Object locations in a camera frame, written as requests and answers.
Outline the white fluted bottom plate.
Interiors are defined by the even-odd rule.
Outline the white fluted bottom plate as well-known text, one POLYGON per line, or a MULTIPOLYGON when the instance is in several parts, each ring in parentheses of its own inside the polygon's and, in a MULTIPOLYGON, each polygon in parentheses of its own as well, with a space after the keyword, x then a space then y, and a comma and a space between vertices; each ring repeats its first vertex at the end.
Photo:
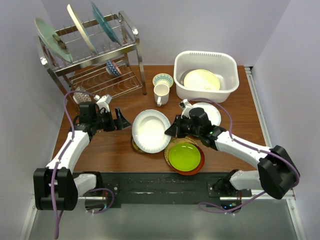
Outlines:
POLYGON ((148 154, 159 153, 170 143, 165 131, 171 126, 169 119, 160 111, 147 109, 140 112, 132 124, 132 137, 136 145, 148 154))

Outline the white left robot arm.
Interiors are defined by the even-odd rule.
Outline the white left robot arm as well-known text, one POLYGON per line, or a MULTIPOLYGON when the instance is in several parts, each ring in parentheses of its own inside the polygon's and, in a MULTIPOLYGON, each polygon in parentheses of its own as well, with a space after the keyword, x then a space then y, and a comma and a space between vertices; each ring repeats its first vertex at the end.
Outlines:
POLYGON ((73 176, 82 152, 99 131, 113 132, 126 129, 131 123, 115 108, 116 118, 107 103, 85 102, 79 115, 71 122, 66 141, 44 168, 33 173, 35 206, 38 210, 72 211, 78 198, 86 193, 99 196, 104 190, 102 176, 97 171, 85 171, 73 176))

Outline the cream leaf pattern plate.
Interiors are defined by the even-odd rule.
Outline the cream leaf pattern plate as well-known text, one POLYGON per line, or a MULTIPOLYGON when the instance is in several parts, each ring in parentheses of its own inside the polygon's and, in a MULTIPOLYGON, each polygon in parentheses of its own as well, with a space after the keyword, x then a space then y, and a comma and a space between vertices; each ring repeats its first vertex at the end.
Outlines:
POLYGON ((187 73, 183 85, 190 89, 208 91, 218 91, 221 86, 218 77, 205 69, 195 69, 187 73))

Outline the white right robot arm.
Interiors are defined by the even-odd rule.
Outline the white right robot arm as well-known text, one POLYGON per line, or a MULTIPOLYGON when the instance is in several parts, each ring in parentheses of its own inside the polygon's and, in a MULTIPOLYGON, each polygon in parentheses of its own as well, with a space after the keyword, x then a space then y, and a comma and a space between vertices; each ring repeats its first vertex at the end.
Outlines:
POLYGON ((213 125, 202 108, 191 109, 187 116, 177 115, 164 133, 176 138, 197 137, 204 146, 231 154, 255 167, 253 171, 233 170, 218 181, 217 188, 223 189, 227 196, 254 189, 280 200, 299 184, 300 173, 283 147, 270 148, 238 138, 225 128, 213 125))

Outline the white paper plate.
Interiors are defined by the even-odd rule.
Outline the white paper plate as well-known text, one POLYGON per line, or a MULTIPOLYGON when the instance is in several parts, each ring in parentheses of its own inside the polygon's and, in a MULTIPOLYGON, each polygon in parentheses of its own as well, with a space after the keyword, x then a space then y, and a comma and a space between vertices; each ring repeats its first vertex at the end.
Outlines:
POLYGON ((215 106, 207 102, 197 102, 192 106, 194 108, 202 108, 207 113, 208 119, 210 120, 211 124, 220 126, 222 117, 219 110, 215 106))

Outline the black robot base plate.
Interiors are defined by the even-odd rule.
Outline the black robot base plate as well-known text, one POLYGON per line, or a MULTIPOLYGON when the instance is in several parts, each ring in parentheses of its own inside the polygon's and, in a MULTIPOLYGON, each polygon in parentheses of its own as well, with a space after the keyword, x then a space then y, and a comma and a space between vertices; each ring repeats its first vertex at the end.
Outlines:
POLYGON ((197 205, 210 202, 229 205, 252 195, 250 190, 223 190, 227 172, 200 172, 180 175, 176 172, 102 172, 97 184, 112 191, 107 201, 112 207, 124 204, 197 205))

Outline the grey reindeer plate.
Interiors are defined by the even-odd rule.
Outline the grey reindeer plate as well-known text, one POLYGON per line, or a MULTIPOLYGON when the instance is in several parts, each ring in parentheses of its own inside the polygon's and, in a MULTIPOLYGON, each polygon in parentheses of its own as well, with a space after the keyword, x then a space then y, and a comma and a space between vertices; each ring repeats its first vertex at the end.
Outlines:
POLYGON ((193 71, 192 69, 187 70, 187 71, 185 71, 185 72, 181 75, 181 77, 180 77, 180 79, 179 79, 179 83, 180 83, 182 86, 184 85, 185 77, 187 76, 188 73, 190 73, 190 72, 192 72, 192 71, 193 71))

